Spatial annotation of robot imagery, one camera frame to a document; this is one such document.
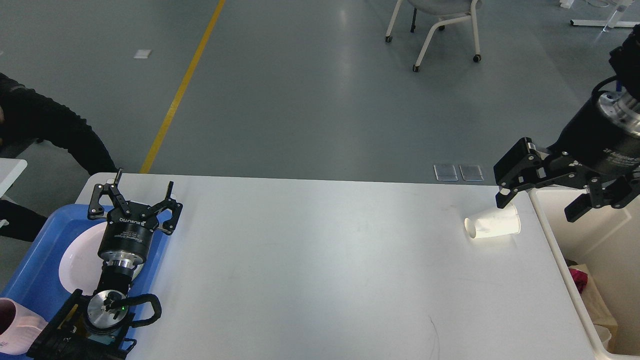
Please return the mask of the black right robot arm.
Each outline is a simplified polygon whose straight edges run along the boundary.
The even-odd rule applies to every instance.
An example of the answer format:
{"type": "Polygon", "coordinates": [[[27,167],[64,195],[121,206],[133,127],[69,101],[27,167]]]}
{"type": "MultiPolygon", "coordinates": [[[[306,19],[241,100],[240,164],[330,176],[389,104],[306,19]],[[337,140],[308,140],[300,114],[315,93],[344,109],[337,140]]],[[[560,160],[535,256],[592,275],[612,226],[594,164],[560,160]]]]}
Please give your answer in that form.
{"type": "Polygon", "coordinates": [[[564,214],[574,223],[589,210],[620,209],[640,193],[639,27],[610,51],[614,75],[602,80],[567,123],[557,141],[535,146],[522,137],[494,165],[499,191],[496,206],[505,208],[519,193],[548,186],[585,190],[564,214]]]}

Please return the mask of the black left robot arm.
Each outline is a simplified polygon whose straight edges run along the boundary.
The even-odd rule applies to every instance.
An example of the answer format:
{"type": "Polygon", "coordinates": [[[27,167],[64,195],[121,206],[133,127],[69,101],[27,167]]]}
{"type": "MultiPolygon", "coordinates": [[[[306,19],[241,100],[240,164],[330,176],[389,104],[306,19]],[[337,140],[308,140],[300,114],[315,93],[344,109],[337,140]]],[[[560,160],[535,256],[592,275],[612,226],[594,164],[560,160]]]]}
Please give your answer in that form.
{"type": "Polygon", "coordinates": [[[125,199],[119,190],[122,170],[113,182],[96,184],[87,208],[89,220],[105,220],[97,255],[102,260],[96,289],[76,289],[26,352],[35,360],[125,360],[137,340],[131,329],[162,316],[155,294],[130,295],[134,273],[150,256],[153,237],[171,235],[183,209],[172,196],[174,182],[154,205],[125,199]]]}

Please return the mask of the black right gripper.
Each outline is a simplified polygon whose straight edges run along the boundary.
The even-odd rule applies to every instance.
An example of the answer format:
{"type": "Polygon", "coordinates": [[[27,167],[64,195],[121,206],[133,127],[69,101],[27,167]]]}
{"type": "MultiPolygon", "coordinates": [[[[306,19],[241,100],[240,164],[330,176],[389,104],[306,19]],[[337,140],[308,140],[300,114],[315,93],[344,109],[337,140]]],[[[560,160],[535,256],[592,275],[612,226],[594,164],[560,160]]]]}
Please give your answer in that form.
{"type": "Polygon", "coordinates": [[[624,208],[640,193],[639,145],[639,100],[629,92],[598,92],[548,148],[522,137],[494,164],[496,206],[505,208],[529,189],[563,186],[587,190],[564,208],[569,223],[591,209],[624,208]]]}

